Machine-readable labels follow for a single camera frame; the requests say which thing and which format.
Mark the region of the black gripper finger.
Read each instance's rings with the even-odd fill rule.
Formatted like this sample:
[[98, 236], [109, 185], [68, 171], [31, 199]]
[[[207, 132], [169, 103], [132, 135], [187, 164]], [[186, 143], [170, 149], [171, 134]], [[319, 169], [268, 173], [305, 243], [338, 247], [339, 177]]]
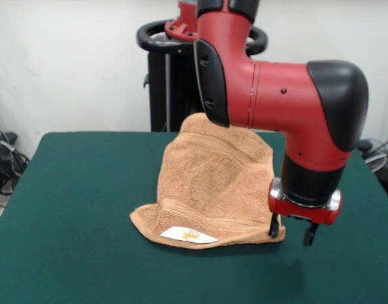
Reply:
[[315, 238], [316, 232], [318, 230], [319, 224], [311, 223], [310, 226], [306, 229], [303, 236], [303, 246], [311, 246]]
[[270, 230], [268, 235], [271, 238], [277, 238], [280, 229], [280, 222], [278, 221], [278, 215], [276, 213], [272, 213], [271, 222], [270, 222]]

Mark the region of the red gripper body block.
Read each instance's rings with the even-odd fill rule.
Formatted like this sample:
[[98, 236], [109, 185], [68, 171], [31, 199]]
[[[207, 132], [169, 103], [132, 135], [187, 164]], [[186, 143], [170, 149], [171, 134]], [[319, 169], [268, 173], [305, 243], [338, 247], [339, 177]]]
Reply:
[[295, 204], [285, 197], [281, 190], [281, 178], [276, 177], [270, 183], [268, 206], [272, 213], [284, 217], [296, 217], [316, 224], [333, 224], [342, 208], [342, 193], [335, 190], [328, 202], [319, 207]]

